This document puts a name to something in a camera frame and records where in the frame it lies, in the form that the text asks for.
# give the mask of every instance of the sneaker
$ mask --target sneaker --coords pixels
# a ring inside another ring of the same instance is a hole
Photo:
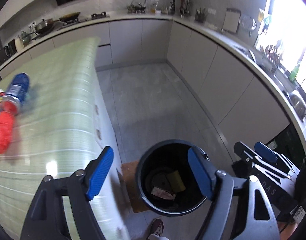
[[[155,218],[152,222],[151,228],[150,228],[150,235],[157,235],[157,236],[162,236],[164,231],[164,223],[161,219]]]

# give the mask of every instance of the gray cabinet door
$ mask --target gray cabinet door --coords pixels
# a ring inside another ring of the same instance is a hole
[[[112,64],[111,46],[101,46],[97,48],[95,58],[95,68],[101,70],[102,66]]]
[[[100,23],[78,28],[53,37],[53,42],[54,46],[58,48],[64,44],[94,36],[97,36],[101,39],[99,45],[110,44],[109,24]]]
[[[254,77],[219,128],[231,149],[238,141],[250,148],[267,143],[289,125],[288,119],[266,87]]]
[[[1,78],[5,78],[8,74],[12,73],[14,71],[14,67],[12,65],[7,65],[0,71]]]
[[[141,59],[164,59],[168,20],[143,20]]]
[[[182,71],[183,55],[191,37],[191,32],[191,29],[176,22],[173,23],[167,59],[179,72]]]
[[[49,52],[50,50],[54,49],[54,44],[53,44],[53,40],[49,39],[47,41],[44,41],[38,45],[36,45],[35,47],[33,47],[32,49],[29,50],[30,55],[33,58],[36,58],[44,53]]]
[[[218,47],[198,96],[219,124],[233,108],[253,78],[247,67]]]
[[[28,51],[24,52],[0,71],[1,78],[5,78],[8,74],[21,67],[24,63],[29,62],[31,59],[30,53]]]
[[[113,63],[141,60],[142,20],[110,22]]]
[[[216,43],[192,31],[184,54],[181,74],[197,94],[200,92],[200,88],[212,64],[216,50]]]
[[[14,67],[14,69],[18,69],[24,63],[27,63],[31,60],[31,55],[28,51],[24,52],[22,55],[18,56],[15,60],[13,60],[9,65]]]

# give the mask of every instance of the spray can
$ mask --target spray can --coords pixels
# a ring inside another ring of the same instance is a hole
[[[29,76],[26,73],[17,74],[3,96],[3,109],[17,115],[24,103],[28,89]]]

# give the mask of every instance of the frying pan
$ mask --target frying pan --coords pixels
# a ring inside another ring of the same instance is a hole
[[[69,22],[75,20],[80,15],[80,12],[70,13],[59,18],[61,22]]]
[[[53,27],[53,24],[56,21],[54,21],[53,19],[47,19],[47,20],[42,19],[42,21],[35,26],[35,32],[37,32],[38,34],[47,32],[49,29]]]

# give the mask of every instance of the barcode label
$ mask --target barcode label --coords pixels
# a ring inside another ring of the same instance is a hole
[[[22,87],[19,85],[10,85],[9,89],[7,90],[7,94],[12,96],[18,96],[21,88]]]
[[[294,215],[294,220],[297,224],[299,224],[302,219],[304,218],[306,212],[304,210],[304,208],[302,206],[299,207],[299,209],[296,211],[295,215]]]

